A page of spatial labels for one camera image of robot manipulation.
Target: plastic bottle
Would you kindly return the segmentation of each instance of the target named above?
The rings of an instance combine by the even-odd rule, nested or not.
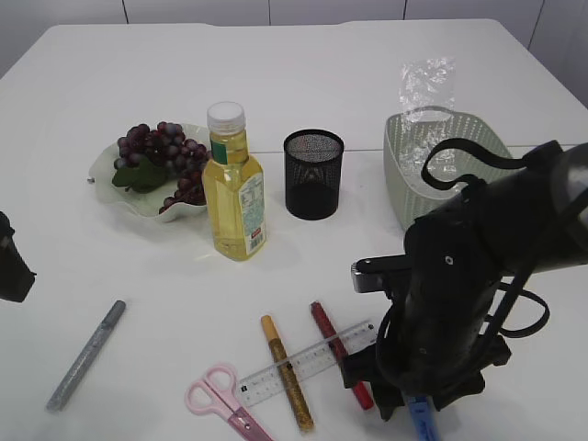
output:
[[[209,108],[212,159],[202,174],[214,246],[246,260],[266,241],[264,171],[249,154],[245,112],[232,102]]]

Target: bottle label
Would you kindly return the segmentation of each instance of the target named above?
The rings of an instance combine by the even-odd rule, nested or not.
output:
[[[264,175],[251,176],[239,189],[239,203],[243,215],[243,231],[247,254],[253,253],[266,241],[264,215]]]
[[[210,147],[212,147],[212,159],[219,164],[227,164],[227,146],[220,142],[210,140]]]

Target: plastic bag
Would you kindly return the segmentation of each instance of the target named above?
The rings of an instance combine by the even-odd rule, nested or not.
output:
[[[421,193],[435,192],[421,179],[424,161],[431,150],[448,138],[446,127],[452,123],[450,112],[435,111],[427,107],[453,110],[455,105],[455,72],[453,58],[435,58],[408,62],[401,69],[400,101],[402,105],[402,137],[399,164],[402,173]],[[439,121],[419,130],[419,122]],[[443,180],[456,177],[455,154],[441,152],[429,163],[429,171]]]

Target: gold glitter pen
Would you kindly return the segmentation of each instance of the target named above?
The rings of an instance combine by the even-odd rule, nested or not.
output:
[[[274,361],[277,363],[288,358],[286,349],[284,349],[284,345],[282,345],[282,341],[279,339],[272,318],[269,315],[264,315],[261,318],[261,325],[264,328],[264,334],[266,335],[269,350],[272,353]],[[284,383],[284,390],[288,396],[288,401],[290,401],[290,406],[296,417],[298,427],[302,432],[310,432],[314,428],[314,421],[312,420],[309,406],[304,400],[304,395],[302,395],[302,389],[296,379],[292,365],[290,363],[284,363],[277,370],[282,379],[282,383]]]

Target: yellow oil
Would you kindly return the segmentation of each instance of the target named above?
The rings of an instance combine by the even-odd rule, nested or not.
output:
[[[261,174],[263,179],[263,169],[255,158],[249,155],[245,130],[234,135],[219,135],[212,132],[210,141],[224,145],[227,162],[221,164],[215,161],[213,155],[202,174],[214,246],[221,254],[233,260],[246,260],[266,241],[266,231],[263,223],[261,231],[255,236],[254,246],[251,246],[253,242],[250,240],[248,250],[240,190],[252,176]],[[263,186],[261,190],[261,195],[257,196],[262,198],[263,204]]]

